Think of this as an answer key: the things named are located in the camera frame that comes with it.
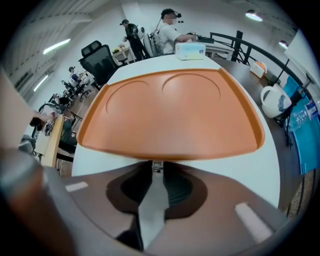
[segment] white table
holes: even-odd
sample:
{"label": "white table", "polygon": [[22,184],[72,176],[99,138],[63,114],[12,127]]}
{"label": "white table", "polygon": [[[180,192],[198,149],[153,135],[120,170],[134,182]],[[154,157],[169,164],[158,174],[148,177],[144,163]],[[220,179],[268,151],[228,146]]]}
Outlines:
{"label": "white table", "polygon": [[[113,84],[124,79],[152,72],[179,69],[219,69],[220,67],[220,65],[208,57],[203,60],[179,60],[175,55],[167,55],[123,66],[114,73],[109,83]],[[258,106],[247,91],[243,90],[254,106],[263,125],[265,132],[263,146],[253,153],[244,155],[213,160],[180,161],[179,164],[230,177],[254,191],[277,208],[280,197],[280,168],[275,143]],[[135,164],[139,161],[134,158],[86,149],[78,145],[74,154],[72,175],[81,176],[100,173]]]}
{"label": "white table", "polygon": [[119,61],[126,59],[125,61],[128,65],[130,64],[130,61],[135,61],[136,57],[134,52],[132,51],[131,47],[127,47],[124,50],[121,50],[115,54],[112,55],[114,61],[118,64],[121,65],[122,63],[120,63]]}

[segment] ceiling light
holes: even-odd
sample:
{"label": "ceiling light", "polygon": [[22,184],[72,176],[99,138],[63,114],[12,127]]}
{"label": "ceiling light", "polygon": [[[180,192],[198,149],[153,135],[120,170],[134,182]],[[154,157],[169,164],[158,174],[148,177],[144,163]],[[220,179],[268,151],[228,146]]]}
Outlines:
{"label": "ceiling light", "polygon": [[254,20],[254,21],[262,22],[262,18],[260,18],[260,17],[256,14],[255,10],[252,10],[252,9],[251,9],[251,10],[248,10],[248,11],[246,12],[245,16],[247,16],[248,18],[250,18],[250,19],[252,19],[252,20]]}
{"label": "ceiling light", "polygon": [[70,41],[70,39],[64,40],[64,41],[62,41],[62,42],[58,42],[58,43],[50,46],[49,48],[45,49],[45,50],[43,51],[43,54],[47,54],[48,52],[51,52],[52,50],[54,50],[54,49],[56,49],[56,48],[58,48],[58,47],[60,47],[60,46],[63,46],[63,45],[65,45],[65,44],[67,44],[69,41]]}
{"label": "ceiling light", "polygon": [[279,42],[279,45],[281,45],[283,48],[285,48],[285,49],[288,49],[288,43],[286,42],[286,41],[284,41],[284,40],[281,40],[280,42]]}
{"label": "ceiling light", "polygon": [[33,91],[35,92],[35,91],[39,88],[39,86],[40,86],[47,78],[48,78],[48,75],[46,75],[46,76],[40,81],[40,83],[38,83],[38,85],[33,89]]}

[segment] tissue box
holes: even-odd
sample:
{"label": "tissue box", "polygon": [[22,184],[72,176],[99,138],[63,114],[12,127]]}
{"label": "tissue box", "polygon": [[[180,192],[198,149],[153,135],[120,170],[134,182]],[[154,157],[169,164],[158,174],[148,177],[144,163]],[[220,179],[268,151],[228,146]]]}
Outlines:
{"label": "tissue box", "polygon": [[267,71],[267,66],[261,62],[254,62],[250,66],[250,71],[254,73],[258,78],[262,78]]}
{"label": "tissue box", "polygon": [[182,61],[203,60],[206,56],[206,46],[196,42],[176,43],[175,55]]}

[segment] cap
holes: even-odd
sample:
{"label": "cap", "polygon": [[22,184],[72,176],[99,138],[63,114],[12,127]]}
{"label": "cap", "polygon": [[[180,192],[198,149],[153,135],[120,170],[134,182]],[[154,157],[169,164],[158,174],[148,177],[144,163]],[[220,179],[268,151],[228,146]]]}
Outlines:
{"label": "cap", "polygon": [[176,14],[176,12],[172,9],[164,9],[162,12],[161,12],[161,18],[163,19],[163,17],[166,15],[166,14]]}
{"label": "cap", "polygon": [[120,23],[120,26],[123,25],[123,24],[128,24],[128,23],[129,23],[129,20],[124,19],[124,20]]}

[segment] white mug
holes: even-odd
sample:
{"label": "white mug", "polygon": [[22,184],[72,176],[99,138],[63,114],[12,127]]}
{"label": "white mug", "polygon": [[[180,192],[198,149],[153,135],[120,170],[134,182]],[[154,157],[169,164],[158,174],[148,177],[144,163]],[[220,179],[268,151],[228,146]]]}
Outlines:
{"label": "white mug", "polygon": [[273,87],[264,87],[261,91],[260,97],[262,102],[262,110],[268,118],[275,118],[279,116],[292,104],[289,96],[277,84],[275,84]]}

